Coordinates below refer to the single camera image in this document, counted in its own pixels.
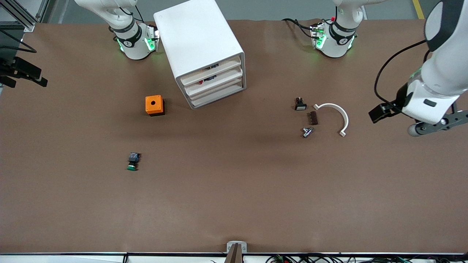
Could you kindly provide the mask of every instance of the metal fitting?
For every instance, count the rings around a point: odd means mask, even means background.
[[[302,128],[302,131],[304,132],[304,134],[302,135],[303,138],[307,138],[309,137],[309,135],[314,132],[314,129],[312,127],[310,128]]]

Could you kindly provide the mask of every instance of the white bracket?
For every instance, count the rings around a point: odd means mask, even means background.
[[[247,253],[247,242],[244,241],[229,241],[226,245],[226,253],[229,253],[231,247],[233,247],[236,243],[239,243],[242,254]]]
[[[341,108],[340,106],[336,105],[336,104],[333,104],[333,103],[325,103],[325,104],[322,104],[322,105],[314,105],[314,108],[316,110],[322,108],[322,107],[330,107],[330,108],[334,108],[336,109],[337,111],[339,111],[341,113],[341,115],[343,115],[343,119],[344,119],[344,127],[343,129],[340,131],[340,135],[341,136],[346,136],[346,133],[344,132],[344,130],[346,130],[346,128],[348,128],[348,124],[350,122],[349,118],[348,118],[348,114],[346,113],[346,111],[344,111],[343,108]]]

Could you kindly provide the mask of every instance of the gray floor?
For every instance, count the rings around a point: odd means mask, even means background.
[[[153,13],[186,0],[139,0],[138,7],[144,20],[153,21]],[[226,19],[281,20],[294,18],[308,20],[329,18],[335,14],[331,0],[216,0]],[[388,0],[366,6],[369,19],[417,19],[411,0]],[[74,0],[57,0],[51,23],[104,23],[95,14],[79,7]]]

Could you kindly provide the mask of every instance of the orange box with black base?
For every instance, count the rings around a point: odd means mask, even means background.
[[[161,116],[166,114],[164,100],[161,95],[148,96],[145,99],[145,109],[149,116]]]

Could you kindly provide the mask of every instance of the white curved handle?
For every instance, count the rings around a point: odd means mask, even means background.
[[[333,103],[325,103],[325,104],[322,104],[322,105],[320,105],[320,106],[317,105],[317,104],[314,105],[314,108],[315,108],[316,110],[318,110],[318,109],[320,109],[320,108],[322,108],[322,107],[334,108],[334,109],[336,109],[337,111],[339,111],[339,112],[341,113],[341,115],[343,115],[344,127],[343,127],[343,129],[341,129],[340,135],[343,136],[343,137],[346,136],[346,133],[344,132],[344,130],[346,130],[346,128],[348,128],[348,124],[349,124],[349,122],[350,122],[350,120],[349,120],[349,118],[348,118],[348,114],[346,113],[346,111],[344,111],[344,109],[341,108],[340,106],[338,106],[338,105],[336,105],[336,104],[333,104]]]

